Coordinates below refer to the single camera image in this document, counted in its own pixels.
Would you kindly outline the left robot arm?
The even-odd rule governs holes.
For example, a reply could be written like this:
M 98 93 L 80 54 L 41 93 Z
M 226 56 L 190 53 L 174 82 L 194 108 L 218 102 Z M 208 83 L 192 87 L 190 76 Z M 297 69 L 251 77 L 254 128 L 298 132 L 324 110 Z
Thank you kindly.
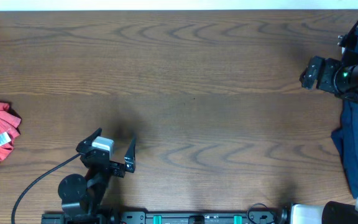
M 71 174 L 58 186 L 64 213 L 62 223 L 119 223 L 119 215 L 101 207 L 110 179 L 135 172 L 136 138 L 132 138 L 124 163 L 112 160 L 114 141 L 101 135 L 102 129 L 78 143 L 76 151 L 88 169 L 86 175 Z

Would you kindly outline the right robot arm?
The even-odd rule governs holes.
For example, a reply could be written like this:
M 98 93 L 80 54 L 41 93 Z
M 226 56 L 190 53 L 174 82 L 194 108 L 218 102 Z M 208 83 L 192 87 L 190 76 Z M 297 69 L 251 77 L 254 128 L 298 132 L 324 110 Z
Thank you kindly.
M 342 58 L 311 58 L 300 82 L 303 88 L 316 88 L 342 100 L 340 127 L 331 133 L 331 139 L 356 203 L 294 204 L 282 213 L 282 223 L 358 223 L 358 27 L 353 26 L 339 40 Z

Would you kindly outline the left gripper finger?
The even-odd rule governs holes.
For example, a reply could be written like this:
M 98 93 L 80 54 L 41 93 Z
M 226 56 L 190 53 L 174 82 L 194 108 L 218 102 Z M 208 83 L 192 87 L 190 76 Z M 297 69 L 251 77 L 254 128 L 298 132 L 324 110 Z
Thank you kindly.
M 94 148 L 92 146 L 92 143 L 97 137 L 101 135 L 101 133 L 102 133 L 102 129 L 98 128 L 93 134 L 91 134 L 90 136 L 79 142 L 76 147 L 76 152 L 80 154 L 87 154 L 88 152 L 92 151 Z
M 135 172 L 135 145 L 136 137 L 133 137 L 131 143 L 129 144 L 129 148 L 124 156 L 126 172 Z

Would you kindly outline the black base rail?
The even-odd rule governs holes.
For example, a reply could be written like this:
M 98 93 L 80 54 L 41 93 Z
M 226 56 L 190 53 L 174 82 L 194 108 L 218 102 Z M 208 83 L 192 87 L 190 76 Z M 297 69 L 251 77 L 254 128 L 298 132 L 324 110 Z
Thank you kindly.
M 147 213 L 124 212 L 120 215 L 93 217 L 80 215 L 69 217 L 64 214 L 43 214 L 42 224 L 64 223 L 107 223 L 107 224 L 285 224 L 289 215 L 256 210 L 245 213 Z

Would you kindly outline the navy blue t-shirt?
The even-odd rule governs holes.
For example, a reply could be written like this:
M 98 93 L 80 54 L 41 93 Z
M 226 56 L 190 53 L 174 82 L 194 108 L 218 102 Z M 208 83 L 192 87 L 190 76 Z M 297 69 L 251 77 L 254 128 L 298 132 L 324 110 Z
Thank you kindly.
M 358 197 L 358 104 L 343 101 L 340 127 L 331 133 L 353 198 Z

